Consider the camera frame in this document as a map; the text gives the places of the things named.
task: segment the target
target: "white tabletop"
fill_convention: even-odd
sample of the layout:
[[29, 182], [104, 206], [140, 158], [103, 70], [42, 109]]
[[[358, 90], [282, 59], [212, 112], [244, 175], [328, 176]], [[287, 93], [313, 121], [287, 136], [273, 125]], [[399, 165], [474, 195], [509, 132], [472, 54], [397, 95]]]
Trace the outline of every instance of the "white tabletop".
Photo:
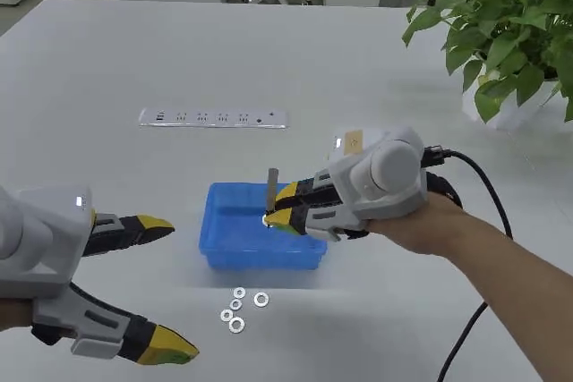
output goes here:
[[[100, 211], [172, 221], [177, 231], [163, 241], [84, 260], [74, 281], [201, 349], [187, 366], [143, 368], [73, 357], [69, 341], [49, 348], [13, 330], [0, 335], [3, 374], [64, 382], [433, 380], [480, 303], [446, 261], [372, 235], [331, 245], [314, 272], [217, 273], [197, 249], [211, 183], [264, 182], [270, 166], [285, 182], [312, 175], [325, 166], [338, 127], [406, 123], [428, 145], [467, 153], [499, 190], [517, 240], [573, 271], [573, 210], [565, 191], [553, 194], [567, 158], [535, 134], [471, 123], [460, 111], [460, 78], [445, 72], [446, 30], [416, 35], [406, 50], [404, 13], [47, 0], [0, 38], [0, 183], [89, 183]], [[289, 112], [291, 127], [140, 128], [145, 106], [274, 107]], [[570, 143], [563, 133], [559, 140], [561, 148]], [[536, 170], [535, 157], [547, 163]], [[539, 169], [551, 166], [547, 181]], [[452, 160], [434, 172], [457, 187], [468, 210], [500, 225], [469, 167]], [[264, 289], [271, 302], [264, 310], [246, 303], [246, 329], [232, 335], [219, 312], [238, 285]], [[539, 379], [488, 311], [450, 380]]]

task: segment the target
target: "blue container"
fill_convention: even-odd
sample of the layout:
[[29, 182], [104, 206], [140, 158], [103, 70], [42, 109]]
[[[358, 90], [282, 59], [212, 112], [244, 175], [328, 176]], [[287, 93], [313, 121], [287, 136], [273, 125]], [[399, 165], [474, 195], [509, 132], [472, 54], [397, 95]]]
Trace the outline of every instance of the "blue container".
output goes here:
[[325, 241], [267, 228], [265, 183], [213, 183], [207, 196], [199, 250], [215, 269], [315, 269]]

